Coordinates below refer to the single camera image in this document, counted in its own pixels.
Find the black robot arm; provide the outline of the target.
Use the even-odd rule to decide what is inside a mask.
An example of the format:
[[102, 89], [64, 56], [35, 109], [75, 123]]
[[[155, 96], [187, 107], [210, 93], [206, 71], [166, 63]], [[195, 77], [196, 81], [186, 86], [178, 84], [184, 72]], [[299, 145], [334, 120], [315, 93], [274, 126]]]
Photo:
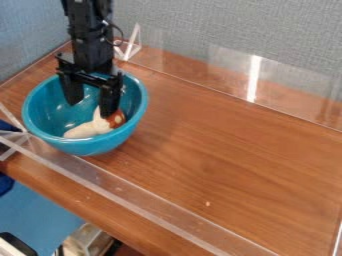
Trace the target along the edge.
[[71, 106], [84, 98], [83, 85], [100, 90], [100, 116], [108, 118], [119, 109], [123, 73], [114, 65], [114, 29], [110, 21], [112, 0], [60, 0], [68, 17], [72, 53], [57, 53], [57, 75]]

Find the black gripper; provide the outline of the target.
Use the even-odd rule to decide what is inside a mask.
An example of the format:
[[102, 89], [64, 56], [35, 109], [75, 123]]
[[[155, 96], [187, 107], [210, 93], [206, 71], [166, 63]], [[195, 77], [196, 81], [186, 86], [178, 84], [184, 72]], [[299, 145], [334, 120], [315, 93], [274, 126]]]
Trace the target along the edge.
[[57, 76], [65, 100], [71, 106], [84, 98], [83, 85], [100, 89], [100, 116], [108, 118], [119, 109], [122, 74], [114, 69], [112, 33], [90, 33], [72, 38], [72, 52], [59, 52]]

